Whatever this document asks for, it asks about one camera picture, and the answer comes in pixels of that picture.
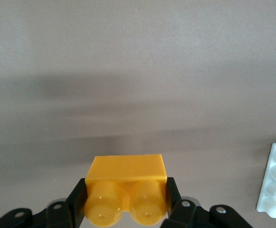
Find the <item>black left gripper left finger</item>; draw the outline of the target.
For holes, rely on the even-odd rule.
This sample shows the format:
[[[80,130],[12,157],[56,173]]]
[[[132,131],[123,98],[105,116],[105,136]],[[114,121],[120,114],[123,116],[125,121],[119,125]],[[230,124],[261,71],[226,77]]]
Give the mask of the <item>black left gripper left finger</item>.
[[[27,208],[13,209],[0,217],[0,228],[78,228],[86,200],[85,179],[81,178],[66,200],[53,202],[37,214]]]

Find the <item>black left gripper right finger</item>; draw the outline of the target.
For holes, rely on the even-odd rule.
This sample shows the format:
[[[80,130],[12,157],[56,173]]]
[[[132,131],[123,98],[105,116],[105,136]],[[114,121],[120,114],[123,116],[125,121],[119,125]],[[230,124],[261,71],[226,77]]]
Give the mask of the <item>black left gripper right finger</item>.
[[[167,178],[166,199],[168,217],[162,228],[250,228],[240,214],[227,205],[214,205],[206,211],[194,198],[184,199],[175,179]]]

